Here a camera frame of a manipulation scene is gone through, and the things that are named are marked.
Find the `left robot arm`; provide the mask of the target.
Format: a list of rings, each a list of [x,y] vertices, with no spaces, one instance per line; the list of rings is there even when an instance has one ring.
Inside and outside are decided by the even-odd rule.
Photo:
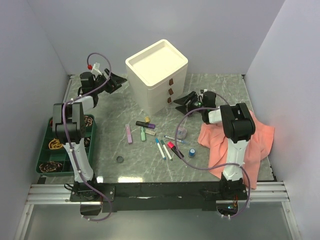
[[[83,187],[82,195],[88,201],[94,201],[100,195],[100,188],[91,183],[95,179],[95,174],[85,150],[85,112],[97,106],[100,93],[115,92],[127,79],[108,69],[103,73],[98,70],[93,73],[86,71],[79,77],[81,86],[78,96],[66,103],[53,105],[52,133],[69,156],[74,171],[74,181],[79,184],[88,183]]]

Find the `white eraser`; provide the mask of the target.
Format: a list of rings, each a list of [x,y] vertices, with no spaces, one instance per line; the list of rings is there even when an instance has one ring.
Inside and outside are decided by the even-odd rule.
[[[151,130],[151,129],[146,129],[145,133],[148,134],[148,135],[151,135],[151,136],[155,136],[156,135],[156,132]]]

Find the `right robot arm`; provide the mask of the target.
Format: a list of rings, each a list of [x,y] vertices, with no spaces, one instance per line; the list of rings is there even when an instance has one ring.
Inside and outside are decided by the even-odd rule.
[[[250,114],[246,103],[241,102],[231,105],[220,94],[202,89],[200,94],[192,91],[188,95],[173,101],[178,106],[176,110],[184,114],[184,118],[194,112],[201,113],[202,121],[207,125],[222,124],[222,130],[227,138],[226,163],[203,168],[196,167],[185,161],[185,163],[201,171],[210,171],[223,168],[221,173],[220,196],[231,199],[236,193],[235,182],[247,180],[251,185],[250,177],[244,168],[245,152],[256,131],[256,125]]]

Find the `green mint highlighter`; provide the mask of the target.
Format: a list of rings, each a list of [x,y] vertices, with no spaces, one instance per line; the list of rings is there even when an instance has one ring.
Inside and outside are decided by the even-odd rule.
[[[140,127],[140,139],[142,142],[146,141],[146,132],[145,132],[145,128],[144,127]]]

